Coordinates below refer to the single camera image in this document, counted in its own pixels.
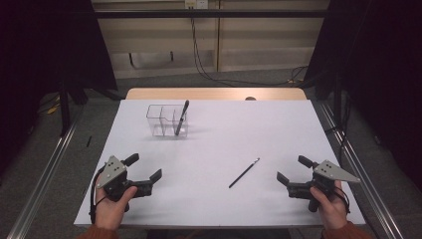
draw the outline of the transparent pen holder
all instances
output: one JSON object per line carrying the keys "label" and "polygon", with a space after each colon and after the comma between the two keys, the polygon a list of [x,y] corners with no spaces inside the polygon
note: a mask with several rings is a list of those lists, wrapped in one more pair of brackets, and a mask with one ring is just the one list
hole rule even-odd
{"label": "transparent pen holder", "polygon": [[184,105],[150,105],[146,118],[154,136],[187,136],[187,113]]}

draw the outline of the human hand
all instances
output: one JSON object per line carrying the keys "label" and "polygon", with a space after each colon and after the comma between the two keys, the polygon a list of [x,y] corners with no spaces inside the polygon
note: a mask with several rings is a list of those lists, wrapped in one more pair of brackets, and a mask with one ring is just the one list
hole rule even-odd
{"label": "human hand", "polygon": [[[341,189],[341,181],[336,180],[335,186]],[[343,195],[339,189],[336,189],[335,192]],[[339,229],[347,224],[345,206],[338,196],[332,195],[330,198],[326,198],[325,194],[316,187],[311,187],[310,192],[320,203],[318,212],[326,230]]]}
{"label": "human hand", "polygon": [[132,186],[128,188],[117,202],[106,198],[106,192],[103,188],[96,189],[96,191],[96,226],[112,231],[117,230],[123,219],[124,208],[130,199],[133,198],[137,187]]}

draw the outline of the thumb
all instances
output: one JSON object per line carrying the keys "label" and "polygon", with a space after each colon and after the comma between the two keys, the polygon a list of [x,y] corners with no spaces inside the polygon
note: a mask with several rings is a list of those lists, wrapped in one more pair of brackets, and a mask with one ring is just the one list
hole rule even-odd
{"label": "thumb", "polygon": [[124,192],[124,194],[121,197],[121,199],[118,201],[118,204],[123,205],[123,206],[126,206],[126,204],[130,201],[130,199],[133,198],[133,196],[136,193],[136,191],[137,191],[137,187],[135,187],[135,186],[132,186],[132,187],[128,188]]}
{"label": "thumb", "polygon": [[310,192],[323,208],[331,206],[331,203],[329,202],[328,198],[326,198],[325,194],[323,194],[319,189],[311,187]]}

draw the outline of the black pen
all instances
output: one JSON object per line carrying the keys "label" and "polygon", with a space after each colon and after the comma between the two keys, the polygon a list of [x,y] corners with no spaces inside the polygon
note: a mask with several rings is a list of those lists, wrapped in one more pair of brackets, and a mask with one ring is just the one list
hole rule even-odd
{"label": "black pen", "polygon": [[176,136],[179,135],[180,133],[180,129],[182,128],[182,124],[184,121],[184,115],[186,114],[187,108],[189,107],[189,100],[186,100],[185,102],[185,106],[183,107],[183,111],[182,111],[182,115],[180,116],[180,121],[179,121],[179,125],[177,126],[177,130],[174,134],[176,134]]}
{"label": "black pen", "polygon": [[251,167],[253,167],[254,165],[255,165],[255,163],[257,163],[257,161],[259,161],[260,160],[260,158],[258,157],[257,158],[257,160],[255,160],[251,165],[249,165],[249,167],[248,168],[246,168],[246,170],[245,171],[243,171],[242,172],[242,174],[240,174],[240,176],[238,176],[238,178],[236,178],[236,180],[234,181],[234,182],[232,182],[232,184],[230,184],[230,186],[229,186],[229,188],[231,188],[237,181],[239,181],[239,179],[243,176],[243,175],[245,175],[245,173],[247,172],[247,171],[249,171],[249,169],[251,169]]}

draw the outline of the person's arm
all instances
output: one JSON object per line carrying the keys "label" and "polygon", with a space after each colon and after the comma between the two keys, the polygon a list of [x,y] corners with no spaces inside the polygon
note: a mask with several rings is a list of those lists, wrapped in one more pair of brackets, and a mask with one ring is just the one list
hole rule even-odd
{"label": "person's arm", "polygon": [[130,187],[119,201],[114,202],[106,198],[106,192],[102,188],[96,189],[96,224],[77,239],[117,239],[116,231],[123,219],[124,208],[136,191],[135,186]]}
{"label": "person's arm", "polygon": [[[342,195],[341,182],[336,181],[336,192]],[[333,195],[330,199],[319,191],[317,188],[311,188],[311,194],[320,205],[318,208],[323,228],[322,238],[324,239],[369,239],[371,238],[366,232],[360,230],[353,223],[347,221],[346,210],[343,201]]]}

